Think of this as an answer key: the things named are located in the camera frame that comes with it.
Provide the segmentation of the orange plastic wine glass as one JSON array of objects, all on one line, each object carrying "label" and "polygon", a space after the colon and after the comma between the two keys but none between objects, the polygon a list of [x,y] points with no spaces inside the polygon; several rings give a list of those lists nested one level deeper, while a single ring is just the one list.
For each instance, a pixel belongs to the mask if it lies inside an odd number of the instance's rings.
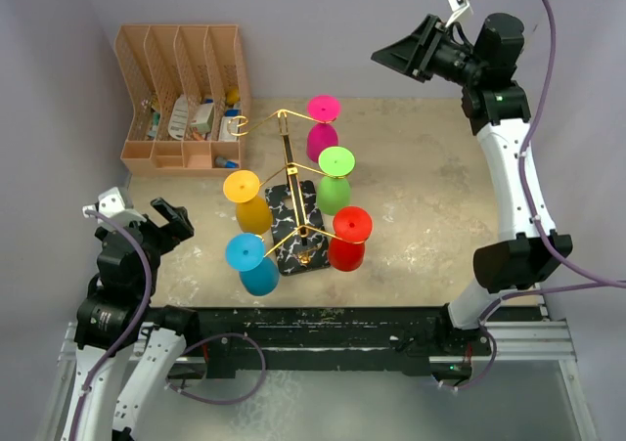
[{"label": "orange plastic wine glass", "polygon": [[260,187],[258,176],[250,170],[235,171],[224,181],[224,195],[236,206],[236,219],[244,233],[264,235],[271,228],[272,213],[259,195]]}]

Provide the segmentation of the pink plastic wine glass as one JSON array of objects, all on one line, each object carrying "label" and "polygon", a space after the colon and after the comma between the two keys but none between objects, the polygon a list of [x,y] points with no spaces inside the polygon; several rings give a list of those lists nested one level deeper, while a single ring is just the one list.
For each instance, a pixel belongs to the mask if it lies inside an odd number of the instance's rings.
[{"label": "pink plastic wine glass", "polygon": [[307,135],[306,145],[307,156],[313,162],[318,162],[324,149],[339,144],[333,122],[338,118],[340,110],[339,100],[331,95],[319,95],[308,102],[308,114],[316,120],[316,124]]}]

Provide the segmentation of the green plastic wine glass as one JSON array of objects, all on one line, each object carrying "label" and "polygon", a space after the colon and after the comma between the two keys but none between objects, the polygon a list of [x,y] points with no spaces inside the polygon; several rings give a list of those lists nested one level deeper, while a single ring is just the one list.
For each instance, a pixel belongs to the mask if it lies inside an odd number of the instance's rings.
[{"label": "green plastic wine glass", "polygon": [[320,153],[318,164],[324,176],[317,188],[317,207],[322,213],[334,216],[351,203],[347,176],[355,167],[355,156],[347,148],[328,147]]}]

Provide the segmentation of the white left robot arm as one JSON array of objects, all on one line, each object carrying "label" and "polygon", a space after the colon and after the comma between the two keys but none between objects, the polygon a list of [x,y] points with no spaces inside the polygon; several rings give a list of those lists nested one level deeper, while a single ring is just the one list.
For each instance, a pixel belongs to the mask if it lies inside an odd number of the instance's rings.
[{"label": "white left robot arm", "polygon": [[74,380],[63,440],[137,440],[175,360],[201,345],[197,312],[150,310],[163,255],[192,238],[188,211],[163,198],[157,225],[113,188],[83,207],[98,222],[98,272],[76,312]]}]

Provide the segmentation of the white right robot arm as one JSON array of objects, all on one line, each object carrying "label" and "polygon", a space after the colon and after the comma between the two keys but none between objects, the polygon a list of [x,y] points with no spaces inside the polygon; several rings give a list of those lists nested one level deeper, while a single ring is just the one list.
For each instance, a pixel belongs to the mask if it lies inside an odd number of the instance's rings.
[{"label": "white right robot arm", "polygon": [[473,279],[446,304],[434,327],[436,346],[457,354],[479,335],[480,323],[504,297],[546,281],[559,266],[549,252],[569,255],[569,235],[558,233],[544,203],[529,206],[524,194],[543,195],[532,151],[522,143],[531,111],[514,81],[524,47],[524,25],[496,13],[483,22],[474,43],[459,23],[428,15],[401,40],[375,51],[374,62],[427,82],[439,76],[462,88],[462,109],[486,158],[498,206],[498,239],[473,254]]}]

